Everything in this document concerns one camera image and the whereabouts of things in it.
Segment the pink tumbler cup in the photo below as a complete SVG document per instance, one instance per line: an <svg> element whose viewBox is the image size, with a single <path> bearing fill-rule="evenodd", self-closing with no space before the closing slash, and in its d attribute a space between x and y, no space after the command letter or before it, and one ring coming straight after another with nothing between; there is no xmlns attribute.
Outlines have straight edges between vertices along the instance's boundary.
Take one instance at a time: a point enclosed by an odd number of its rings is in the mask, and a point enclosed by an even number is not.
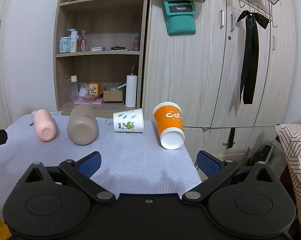
<svg viewBox="0 0 301 240"><path fill-rule="evenodd" d="M41 141L48 142L55 137L57 128L48 110L36 111L33 122L35 134Z"/></svg>

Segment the white leaf-print paper cup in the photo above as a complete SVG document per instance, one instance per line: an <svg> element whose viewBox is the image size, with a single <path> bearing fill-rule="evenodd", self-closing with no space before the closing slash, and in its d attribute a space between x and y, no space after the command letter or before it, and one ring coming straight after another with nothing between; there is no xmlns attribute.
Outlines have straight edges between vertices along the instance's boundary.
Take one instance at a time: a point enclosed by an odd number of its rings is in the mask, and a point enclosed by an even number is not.
<svg viewBox="0 0 301 240"><path fill-rule="evenodd" d="M113 114L115 132L142 133L144 130L144 118L141 108L122 111Z"/></svg>

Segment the small pink bottle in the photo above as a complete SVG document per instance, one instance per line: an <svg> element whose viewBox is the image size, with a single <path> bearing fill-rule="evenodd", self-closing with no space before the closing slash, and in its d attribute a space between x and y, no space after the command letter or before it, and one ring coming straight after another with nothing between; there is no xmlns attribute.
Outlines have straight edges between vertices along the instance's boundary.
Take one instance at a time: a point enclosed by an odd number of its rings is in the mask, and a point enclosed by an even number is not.
<svg viewBox="0 0 301 240"><path fill-rule="evenodd" d="M140 34L136 33L133 40L133 51L140 50Z"/></svg>

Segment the white patterned tablecloth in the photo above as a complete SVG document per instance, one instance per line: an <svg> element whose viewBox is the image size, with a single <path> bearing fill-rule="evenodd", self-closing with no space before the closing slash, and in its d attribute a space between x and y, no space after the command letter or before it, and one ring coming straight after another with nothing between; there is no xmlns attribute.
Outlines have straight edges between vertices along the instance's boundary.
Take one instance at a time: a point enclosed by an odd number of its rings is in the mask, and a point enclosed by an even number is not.
<svg viewBox="0 0 301 240"><path fill-rule="evenodd" d="M111 119L98 118L96 139L79 146L68 136L68 117L54 114L53 120L57 133L49 142L35 135L30 114L7 128L7 142L0 145L0 217L14 186L36 161L45 166L58 166L67 159L78 161L96 152L81 168L91 180L116 196L122 193L182 195L201 183L185 146L176 150L163 148L152 121L144 122L143 132L129 133L115 132Z"/></svg>

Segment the light wood wardrobe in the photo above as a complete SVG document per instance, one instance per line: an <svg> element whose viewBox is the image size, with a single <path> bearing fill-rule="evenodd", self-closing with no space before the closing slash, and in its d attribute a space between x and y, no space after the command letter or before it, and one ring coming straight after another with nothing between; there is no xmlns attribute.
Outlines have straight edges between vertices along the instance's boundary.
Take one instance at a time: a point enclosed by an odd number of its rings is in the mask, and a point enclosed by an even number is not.
<svg viewBox="0 0 301 240"><path fill-rule="evenodd" d="M258 28L259 59L253 102L242 100L244 12L269 19ZM196 33L169 36L163 0L149 0L142 107L153 120L162 102L182 110L185 146L192 158L206 150L246 161L272 143L282 122L296 53L293 0L206 0L195 4Z"/></svg>

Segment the pink flat box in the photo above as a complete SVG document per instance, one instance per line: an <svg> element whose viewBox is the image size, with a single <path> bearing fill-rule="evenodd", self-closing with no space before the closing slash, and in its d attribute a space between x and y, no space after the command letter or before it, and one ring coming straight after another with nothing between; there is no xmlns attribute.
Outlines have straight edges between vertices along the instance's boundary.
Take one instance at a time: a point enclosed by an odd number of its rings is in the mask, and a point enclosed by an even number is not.
<svg viewBox="0 0 301 240"><path fill-rule="evenodd" d="M103 103L103 98L97 98L95 100L85 100L84 98L77 99L75 105L101 105Z"/></svg>

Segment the teal Redmi pouch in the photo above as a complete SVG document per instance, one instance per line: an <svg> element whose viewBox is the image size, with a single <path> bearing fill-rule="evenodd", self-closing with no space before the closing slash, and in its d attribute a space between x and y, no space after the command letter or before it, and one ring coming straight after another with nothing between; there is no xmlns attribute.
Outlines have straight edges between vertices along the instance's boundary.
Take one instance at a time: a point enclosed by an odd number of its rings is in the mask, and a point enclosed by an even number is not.
<svg viewBox="0 0 301 240"><path fill-rule="evenodd" d="M163 0L163 14L169 36L194 35L196 33L194 2Z"/></svg>

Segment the white lotion bottle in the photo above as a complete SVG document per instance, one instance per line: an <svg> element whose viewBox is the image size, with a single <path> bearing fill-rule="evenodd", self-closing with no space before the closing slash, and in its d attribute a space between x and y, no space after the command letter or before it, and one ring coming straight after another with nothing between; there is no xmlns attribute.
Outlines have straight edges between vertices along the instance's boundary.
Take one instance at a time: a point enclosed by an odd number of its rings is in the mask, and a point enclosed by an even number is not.
<svg viewBox="0 0 301 240"><path fill-rule="evenodd" d="M78 39L78 31L74 28L68 29L67 30L70 35L70 52L71 53L76 53L77 52L77 39Z"/></svg>

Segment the teal white canister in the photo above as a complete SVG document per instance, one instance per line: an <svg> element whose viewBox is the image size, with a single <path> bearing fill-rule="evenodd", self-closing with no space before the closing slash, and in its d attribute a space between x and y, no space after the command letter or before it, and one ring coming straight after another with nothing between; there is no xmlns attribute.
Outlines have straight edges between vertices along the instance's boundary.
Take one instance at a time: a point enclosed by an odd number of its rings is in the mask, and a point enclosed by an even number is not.
<svg viewBox="0 0 301 240"><path fill-rule="evenodd" d="M61 37L59 40L59 54L69 53L70 52L70 38Z"/></svg>

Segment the taupe tumbler cup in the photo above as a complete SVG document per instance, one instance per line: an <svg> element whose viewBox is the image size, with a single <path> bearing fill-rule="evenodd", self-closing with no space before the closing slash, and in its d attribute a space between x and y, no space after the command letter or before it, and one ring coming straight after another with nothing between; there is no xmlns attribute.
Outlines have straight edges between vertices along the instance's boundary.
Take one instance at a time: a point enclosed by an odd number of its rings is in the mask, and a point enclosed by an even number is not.
<svg viewBox="0 0 301 240"><path fill-rule="evenodd" d="M89 105L77 105L71 111L67 133L73 143L88 145L97 137L97 120Z"/></svg>

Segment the clear bottle beige cap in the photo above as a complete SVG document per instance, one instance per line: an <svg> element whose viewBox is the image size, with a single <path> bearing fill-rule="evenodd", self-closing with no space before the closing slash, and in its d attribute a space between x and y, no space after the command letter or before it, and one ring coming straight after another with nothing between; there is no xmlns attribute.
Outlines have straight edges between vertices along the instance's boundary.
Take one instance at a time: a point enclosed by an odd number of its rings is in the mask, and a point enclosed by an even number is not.
<svg viewBox="0 0 301 240"><path fill-rule="evenodd" d="M71 96L73 102L75 102L79 98L78 82L76 75L71 75Z"/></svg>

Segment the white paper towel roll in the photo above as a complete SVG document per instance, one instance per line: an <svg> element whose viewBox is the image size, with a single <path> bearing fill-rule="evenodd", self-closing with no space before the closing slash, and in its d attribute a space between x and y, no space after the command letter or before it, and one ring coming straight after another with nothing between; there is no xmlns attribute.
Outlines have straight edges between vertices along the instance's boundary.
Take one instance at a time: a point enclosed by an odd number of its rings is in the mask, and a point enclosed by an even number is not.
<svg viewBox="0 0 301 240"><path fill-rule="evenodd" d="M125 106L136 106L136 92L137 92L137 76L127 75L126 80L126 94L125 94Z"/></svg>

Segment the geometric patterned cloth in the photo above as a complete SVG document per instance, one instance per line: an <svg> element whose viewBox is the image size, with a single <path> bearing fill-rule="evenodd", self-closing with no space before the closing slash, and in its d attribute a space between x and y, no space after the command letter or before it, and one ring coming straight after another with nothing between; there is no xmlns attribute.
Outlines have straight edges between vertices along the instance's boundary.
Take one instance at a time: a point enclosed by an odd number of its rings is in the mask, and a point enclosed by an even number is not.
<svg viewBox="0 0 301 240"><path fill-rule="evenodd" d="M301 125L277 125L276 132L288 163L301 224Z"/></svg>

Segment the wooden open shelf unit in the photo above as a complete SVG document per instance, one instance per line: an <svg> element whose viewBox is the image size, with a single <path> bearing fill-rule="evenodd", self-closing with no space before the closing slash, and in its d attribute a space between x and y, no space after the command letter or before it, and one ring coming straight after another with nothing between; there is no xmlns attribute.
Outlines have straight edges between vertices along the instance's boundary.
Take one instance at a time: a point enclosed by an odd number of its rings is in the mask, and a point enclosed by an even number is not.
<svg viewBox="0 0 301 240"><path fill-rule="evenodd" d="M71 75L78 84L101 82L102 88L123 83L127 75L137 76L136 107L141 106L149 0L58 0L53 45L54 90L57 110L69 115ZM87 51L59 54L59 40L74 28L86 31ZM140 50L133 51L135 34Z"/></svg>

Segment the small cardboard box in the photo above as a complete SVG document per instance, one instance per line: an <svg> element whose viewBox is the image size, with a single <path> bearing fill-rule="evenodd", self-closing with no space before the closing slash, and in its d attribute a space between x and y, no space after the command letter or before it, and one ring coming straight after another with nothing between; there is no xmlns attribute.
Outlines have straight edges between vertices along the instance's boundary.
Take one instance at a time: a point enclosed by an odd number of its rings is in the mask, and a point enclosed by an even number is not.
<svg viewBox="0 0 301 240"><path fill-rule="evenodd" d="M105 90L103 92L104 102L122 102L123 91L122 90Z"/></svg>

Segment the clear glass bottle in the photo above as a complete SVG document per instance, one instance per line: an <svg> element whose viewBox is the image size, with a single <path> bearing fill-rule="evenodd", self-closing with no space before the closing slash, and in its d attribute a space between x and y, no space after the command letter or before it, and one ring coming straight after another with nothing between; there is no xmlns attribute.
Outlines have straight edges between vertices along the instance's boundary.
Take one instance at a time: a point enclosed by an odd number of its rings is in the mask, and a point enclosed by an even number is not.
<svg viewBox="0 0 301 240"><path fill-rule="evenodd" d="M82 30L82 32L81 32L80 40L81 40L80 50L87 51L87 41L86 41L86 31L85 30Z"/></svg>

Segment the orange printed small box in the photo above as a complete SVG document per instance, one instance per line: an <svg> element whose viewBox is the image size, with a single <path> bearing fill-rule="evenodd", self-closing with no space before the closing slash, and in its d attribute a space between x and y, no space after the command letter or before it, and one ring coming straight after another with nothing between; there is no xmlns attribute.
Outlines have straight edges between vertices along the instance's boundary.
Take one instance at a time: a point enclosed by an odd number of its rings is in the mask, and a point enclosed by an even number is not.
<svg viewBox="0 0 301 240"><path fill-rule="evenodd" d="M89 83L89 95L100 96L101 92L102 92L102 84L100 82Z"/></svg>

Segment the orange paper cup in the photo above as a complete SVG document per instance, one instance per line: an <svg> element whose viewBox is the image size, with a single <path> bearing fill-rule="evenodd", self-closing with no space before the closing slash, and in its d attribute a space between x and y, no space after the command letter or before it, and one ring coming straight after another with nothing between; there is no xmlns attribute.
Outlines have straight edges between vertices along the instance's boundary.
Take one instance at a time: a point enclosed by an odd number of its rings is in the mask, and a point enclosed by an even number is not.
<svg viewBox="0 0 301 240"><path fill-rule="evenodd" d="M174 102L162 102L154 108L153 116L162 147L180 148L185 141L181 108Z"/></svg>

